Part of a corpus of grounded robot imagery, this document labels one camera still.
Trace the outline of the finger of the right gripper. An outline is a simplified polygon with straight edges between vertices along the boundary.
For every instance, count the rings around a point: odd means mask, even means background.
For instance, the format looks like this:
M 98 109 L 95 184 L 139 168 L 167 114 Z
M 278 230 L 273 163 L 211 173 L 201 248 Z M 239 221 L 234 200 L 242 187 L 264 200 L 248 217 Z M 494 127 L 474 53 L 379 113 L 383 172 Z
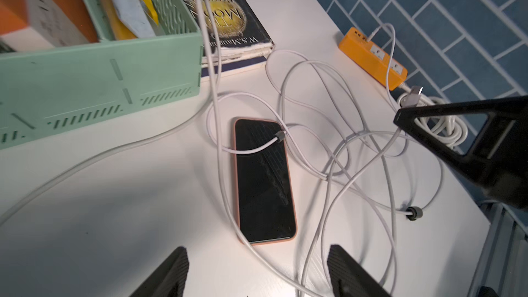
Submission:
M 457 173 L 472 181 L 470 175 L 477 163 L 472 159 L 470 149 L 487 120 L 487 113 L 503 99 L 401 108 L 395 115 L 394 123 Z M 455 147 L 469 136 L 465 126 L 455 126 L 455 120 L 461 116 L 477 116 L 483 120 L 483 125 L 464 153 L 455 151 Z

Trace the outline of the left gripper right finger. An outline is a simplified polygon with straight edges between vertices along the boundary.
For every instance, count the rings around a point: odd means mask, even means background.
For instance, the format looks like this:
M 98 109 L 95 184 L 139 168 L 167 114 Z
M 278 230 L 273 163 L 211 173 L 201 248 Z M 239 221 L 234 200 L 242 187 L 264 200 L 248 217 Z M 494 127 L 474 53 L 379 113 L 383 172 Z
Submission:
M 390 296 L 360 264 L 337 244 L 330 247 L 327 266 L 335 297 Z

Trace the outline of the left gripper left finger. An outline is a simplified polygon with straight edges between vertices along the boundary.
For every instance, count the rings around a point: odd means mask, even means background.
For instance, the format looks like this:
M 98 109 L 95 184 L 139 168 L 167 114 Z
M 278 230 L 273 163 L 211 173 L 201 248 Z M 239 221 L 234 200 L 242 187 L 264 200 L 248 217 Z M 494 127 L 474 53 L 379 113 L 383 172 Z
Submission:
M 185 247 L 176 248 L 134 291 L 131 297 L 183 297 L 189 265 Z

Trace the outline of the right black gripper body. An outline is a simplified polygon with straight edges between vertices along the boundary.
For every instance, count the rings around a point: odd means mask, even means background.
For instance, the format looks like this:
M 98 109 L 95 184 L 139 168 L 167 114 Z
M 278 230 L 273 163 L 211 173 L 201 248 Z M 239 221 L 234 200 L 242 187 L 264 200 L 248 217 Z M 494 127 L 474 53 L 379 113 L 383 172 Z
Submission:
M 527 208 L 527 97 L 505 98 L 487 113 L 470 149 L 477 163 L 470 179 L 485 194 Z

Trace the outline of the phone with orange case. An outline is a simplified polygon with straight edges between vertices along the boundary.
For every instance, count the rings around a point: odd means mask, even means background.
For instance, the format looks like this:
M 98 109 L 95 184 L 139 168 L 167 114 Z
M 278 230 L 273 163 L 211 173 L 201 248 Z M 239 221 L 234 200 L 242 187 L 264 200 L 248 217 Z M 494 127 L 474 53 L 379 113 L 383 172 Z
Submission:
M 235 156 L 238 224 L 251 244 L 288 241 L 297 234 L 284 139 L 277 122 L 239 118 L 234 123 L 236 150 L 265 147 Z

